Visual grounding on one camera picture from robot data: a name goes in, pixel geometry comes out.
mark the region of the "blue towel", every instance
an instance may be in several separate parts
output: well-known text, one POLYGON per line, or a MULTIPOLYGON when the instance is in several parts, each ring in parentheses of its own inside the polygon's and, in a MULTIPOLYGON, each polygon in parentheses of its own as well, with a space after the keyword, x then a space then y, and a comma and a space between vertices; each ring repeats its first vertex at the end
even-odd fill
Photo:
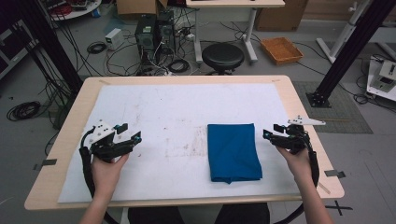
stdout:
POLYGON ((254 124, 208 124, 207 144, 213 182, 231 184, 262 178, 254 124))

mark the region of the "orange tray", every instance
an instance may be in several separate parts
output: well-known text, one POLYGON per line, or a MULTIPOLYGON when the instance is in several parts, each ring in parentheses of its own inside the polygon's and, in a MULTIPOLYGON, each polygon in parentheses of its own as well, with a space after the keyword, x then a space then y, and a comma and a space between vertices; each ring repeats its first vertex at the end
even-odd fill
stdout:
POLYGON ((304 56, 286 37, 263 39, 261 44, 276 65, 295 63, 304 56))

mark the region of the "desk leg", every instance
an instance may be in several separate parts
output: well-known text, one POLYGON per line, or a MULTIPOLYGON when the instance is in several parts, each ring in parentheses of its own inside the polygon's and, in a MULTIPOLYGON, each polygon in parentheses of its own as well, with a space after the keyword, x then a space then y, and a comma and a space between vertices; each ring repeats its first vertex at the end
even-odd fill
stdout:
POLYGON ((198 63, 198 66, 202 63, 202 51, 201 51, 201 42, 199 41, 199 27, 198 27, 198 11, 195 10, 195 37, 194 37, 194 51, 195 51, 195 61, 198 63))
POLYGON ((369 0, 364 0, 359 4, 359 7, 353 13, 352 17, 349 19, 348 23, 344 27, 344 30, 335 41, 334 45, 332 46, 332 49, 329 49, 329 47, 327 47, 326 43, 322 38, 317 38, 317 42, 320 48, 326 54, 327 58, 331 63, 335 62, 336 56, 340 51, 340 48, 343 47, 344 43, 348 41, 349 37, 355 30, 356 22, 361 17, 361 13, 363 13, 364 9, 368 6, 369 2, 370 2, 369 0))
POLYGON ((250 18, 248 20, 247 33, 242 36, 245 46, 247 47, 248 56, 250 63, 255 63, 258 61, 256 53, 254 52, 253 46, 250 42, 251 33, 253 31, 254 19, 256 18, 257 8, 252 8, 250 11, 250 18))

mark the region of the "computer tower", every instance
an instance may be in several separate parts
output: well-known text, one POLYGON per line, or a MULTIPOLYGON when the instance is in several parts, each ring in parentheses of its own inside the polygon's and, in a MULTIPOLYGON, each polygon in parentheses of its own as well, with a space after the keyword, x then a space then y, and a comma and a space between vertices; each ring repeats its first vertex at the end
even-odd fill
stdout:
POLYGON ((158 26, 162 43, 162 53, 176 52, 174 11, 161 11, 158 16, 158 26))
POLYGON ((155 14, 144 14, 134 32, 137 48, 142 64, 157 64, 160 60, 161 46, 158 35, 157 16, 155 14))

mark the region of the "black metal pole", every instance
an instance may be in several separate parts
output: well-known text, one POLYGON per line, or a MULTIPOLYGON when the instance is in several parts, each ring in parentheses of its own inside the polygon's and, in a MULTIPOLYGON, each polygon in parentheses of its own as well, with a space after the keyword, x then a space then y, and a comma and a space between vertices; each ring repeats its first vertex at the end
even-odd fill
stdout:
POLYGON ((328 103, 328 99, 338 82, 395 5, 396 0, 374 0, 372 2, 340 51, 326 77, 323 78, 315 92, 306 94, 313 107, 323 107, 328 103))
POLYGON ((82 86, 82 80, 78 76, 76 69, 67 57, 64 48, 53 33, 47 22, 42 8, 37 0, 14 0, 17 9, 21 13, 23 22, 29 28, 33 37, 38 40, 41 46, 49 55, 53 64, 70 89, 72 98, 76 98, 82 86))

